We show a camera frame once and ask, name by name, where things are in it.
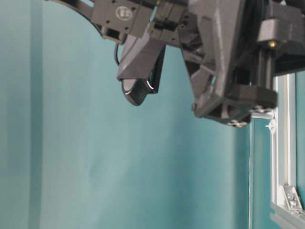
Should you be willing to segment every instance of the logo sticker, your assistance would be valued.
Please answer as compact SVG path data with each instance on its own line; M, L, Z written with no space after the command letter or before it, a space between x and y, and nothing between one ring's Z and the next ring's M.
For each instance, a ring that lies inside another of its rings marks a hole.
M115 13L116 16L123 21L129 21L133 17L131 9L125 6L118 7Z

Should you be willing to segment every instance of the metal frame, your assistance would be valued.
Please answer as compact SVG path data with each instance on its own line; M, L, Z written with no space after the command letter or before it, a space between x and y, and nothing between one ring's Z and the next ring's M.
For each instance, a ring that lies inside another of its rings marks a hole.
M270 119L271 133L271 207L270 218L284 229L304 229L305 211L296 182L295 74L276 77L278 108L253 118Z

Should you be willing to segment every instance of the cable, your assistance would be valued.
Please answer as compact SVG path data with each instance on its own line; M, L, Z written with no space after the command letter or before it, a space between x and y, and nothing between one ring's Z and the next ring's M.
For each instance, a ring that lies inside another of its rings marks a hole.
M115 60L116 64L119 66L120 61L119 61L119 57L118 57L118 52L119 52L119 44L116 43L115 44L115 49L114 49L114 60Z

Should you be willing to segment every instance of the teal backdrop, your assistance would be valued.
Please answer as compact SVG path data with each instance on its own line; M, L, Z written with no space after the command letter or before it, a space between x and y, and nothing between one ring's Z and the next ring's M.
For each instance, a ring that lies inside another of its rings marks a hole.
M297 147L297 187L305 206L305 72L296 76L296 147Z
M271 208L271 158L269 120L255 119L250 128L250 150L253 154L252 220L251 229L280 229L270 219Z
M50 1L0 8L1 229L245 229L249 129L196 119L180 50L129 105L114 43Z

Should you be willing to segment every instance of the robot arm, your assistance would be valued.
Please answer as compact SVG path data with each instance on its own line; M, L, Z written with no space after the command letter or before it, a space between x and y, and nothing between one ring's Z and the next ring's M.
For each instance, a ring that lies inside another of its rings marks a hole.
M243 127L277 106L273 77L305 69L305 0L55 0L125 44L118 80L140 105L158 92L166 45L182 50L194 114Z

